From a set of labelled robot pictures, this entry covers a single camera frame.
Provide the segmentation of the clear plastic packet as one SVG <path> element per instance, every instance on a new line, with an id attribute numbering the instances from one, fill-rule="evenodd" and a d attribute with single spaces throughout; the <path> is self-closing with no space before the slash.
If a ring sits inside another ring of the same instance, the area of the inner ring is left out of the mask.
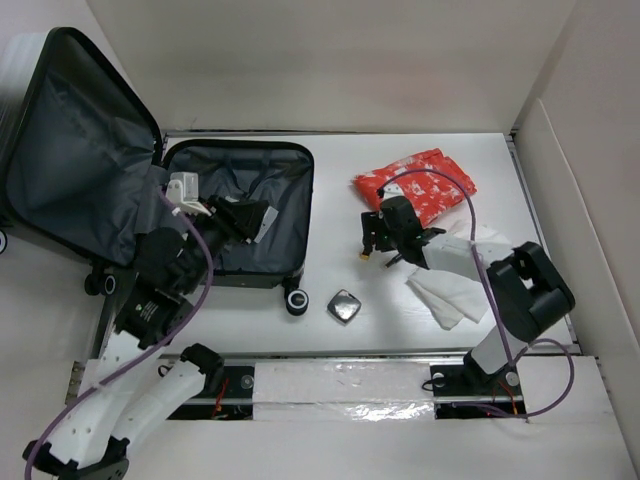
<path id="1" fill-rule="evenodd" d="M 266 209 L 266 211 L 264 213 L 264 216 L 262 217 L 261 225 L 260 225 L 260 228 L 258 230 L 258 233 L 254 237 L 254 242 L 255 243 L 260 243 L 261 242 L 261 240 L 264 238 L 266 233 L 269 231 L 269 229 L 271 228 L 271 226 L 275 222 L 278 214 L 279 214 L 279 211 L 277 209 L 275 209 L 274 207 L 272 207 L 272 206 L 269 206 Z"/>

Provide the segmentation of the black pen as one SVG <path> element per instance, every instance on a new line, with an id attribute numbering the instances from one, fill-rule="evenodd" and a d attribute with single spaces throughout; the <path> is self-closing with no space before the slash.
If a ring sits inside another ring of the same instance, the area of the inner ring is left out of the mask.
<path id="1" fill-rule="evenodd" d="M 384 264 L 384 267 L 386 269 L 389 269 L 389 268 L 391 268 L 392 266 L 396 265 L 397 263 L 399 263 L 402 260 L 403 260 L 403 256 L 400 253 L 398 253 L 393 258 L 391 258 L 389 261 L 387 261 Z"/>

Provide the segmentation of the black gold lipstick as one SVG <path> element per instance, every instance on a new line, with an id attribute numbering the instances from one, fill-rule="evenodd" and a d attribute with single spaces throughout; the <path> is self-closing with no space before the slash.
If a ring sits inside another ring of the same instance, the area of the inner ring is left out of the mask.
<path id="1" fill-rule="evenodd" d="M 362 250 L 359 254 L 359 258 L 362 260 L 368 260 L 375 247 L 375 238 L 371 235 L 364 235 L 362 238 Z"/>

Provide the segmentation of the red white patterned cloth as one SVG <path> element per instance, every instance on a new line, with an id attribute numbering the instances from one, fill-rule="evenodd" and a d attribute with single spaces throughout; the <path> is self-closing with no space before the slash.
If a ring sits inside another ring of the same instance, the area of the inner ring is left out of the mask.
<path id="1" fill-rule="evenodd" d="M 449 156 L 438 148 L 413 154 L 378 169 L 356 175 L 352 183 L 373 210 L 382 202 L 377 190 L 387 180 L 405 171 L 418 169 L 437 170 L 455 179 L 469 196 L 477 192 L 471 177 Z M 423 227 L 465 200 L 462 192 L 449 180 L 433 173 L 413 173 L 394 181 L 414 207 Z"/>

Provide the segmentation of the black square compact case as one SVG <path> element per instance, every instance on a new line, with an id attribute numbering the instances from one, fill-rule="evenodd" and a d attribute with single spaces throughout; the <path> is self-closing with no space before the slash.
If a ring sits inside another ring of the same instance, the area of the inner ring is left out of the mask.
<path id="1" fill-rule="evenodd" d="M 342 325 L 348 325 L 361 310 L 362 303 L 349 291 L 339 290 L 328 302 L 328 313 Z"/>

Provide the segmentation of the black suitcase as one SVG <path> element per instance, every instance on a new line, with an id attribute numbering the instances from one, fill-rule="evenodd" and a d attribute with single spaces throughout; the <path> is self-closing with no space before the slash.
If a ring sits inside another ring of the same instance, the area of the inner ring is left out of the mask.
<path id="1" fill-rule="evenodd" d="M 110 295 L 150 231 L 170 224 L 156 187 L 197 175 L 204 198 L 264 201 L 270 226 L 214 258 L 222 286 L 282 286 L 305 313 L 299 286 L 311 219 L 314 159 L 281 141 L 195 139 L 170 149 L 141 99 L 81 31 L 12 37 L 1 58 L 1 212 L 92 267 L 90 296 Z"/>

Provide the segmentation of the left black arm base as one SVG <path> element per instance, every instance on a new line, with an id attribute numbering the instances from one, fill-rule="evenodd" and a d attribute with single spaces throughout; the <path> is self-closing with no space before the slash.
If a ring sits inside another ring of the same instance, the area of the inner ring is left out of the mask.
<path id="1" fill-rule="evenodd" d="M 253 419 L 255 366 L 228 365 L 213 393 L 200 393 L 168 416 L 175 421 L 242 421 Z"/>

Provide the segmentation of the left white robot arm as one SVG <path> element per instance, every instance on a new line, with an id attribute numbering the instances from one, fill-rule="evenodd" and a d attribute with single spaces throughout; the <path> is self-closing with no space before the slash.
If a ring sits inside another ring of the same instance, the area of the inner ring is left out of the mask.
<path id="1" fill-rule="evenodd" d="M 23 452 L 24 476 L 33 470 L 58 479 L 120 479 L 130 457 L 184 401 L 212 396 L 222 387 L 224 361 L 196 343 L 138 400 L 132 397 L 147 371 L 202 306 L 187 295 L 207 293 L 213 259 L 227 246 L 252 243 L 275 211 L 264 200 L 181 200 L 160 189 L 185 234 L 157 228 L 147 234 L 134 262 L 136 280 L 116 316 L 91 384 L 67 405 Z"/>

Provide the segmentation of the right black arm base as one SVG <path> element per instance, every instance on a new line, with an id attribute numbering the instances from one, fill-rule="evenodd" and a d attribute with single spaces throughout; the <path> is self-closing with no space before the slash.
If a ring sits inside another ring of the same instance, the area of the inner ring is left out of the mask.
<path id="1" fill-rule="evenodd" d="M 421 388 L 432 395 L 437 420 L 504 418 L 527 412 L 515 370 L 502 371 L 479 384 L 466 380 L 462 373 L 462 364 L 430 367 L 431 377 Z"/>

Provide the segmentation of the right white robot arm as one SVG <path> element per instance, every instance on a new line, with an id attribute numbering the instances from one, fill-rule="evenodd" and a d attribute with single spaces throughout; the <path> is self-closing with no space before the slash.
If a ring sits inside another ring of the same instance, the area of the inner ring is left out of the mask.
<path id="1" fill-rule="evenodd" d="M 572 291 L 537 243 L 514 247 L 497 236 L 425 228 L 403 196 L 362 213 L 361 226 L 363 256 L 394 252 L 396 260 L 415 266 L 407 283 L 443 329 L 464 319 L 494 318 L 456 375 L 474 393 L 494 386 L 519 354 L 575 307 Z"/>

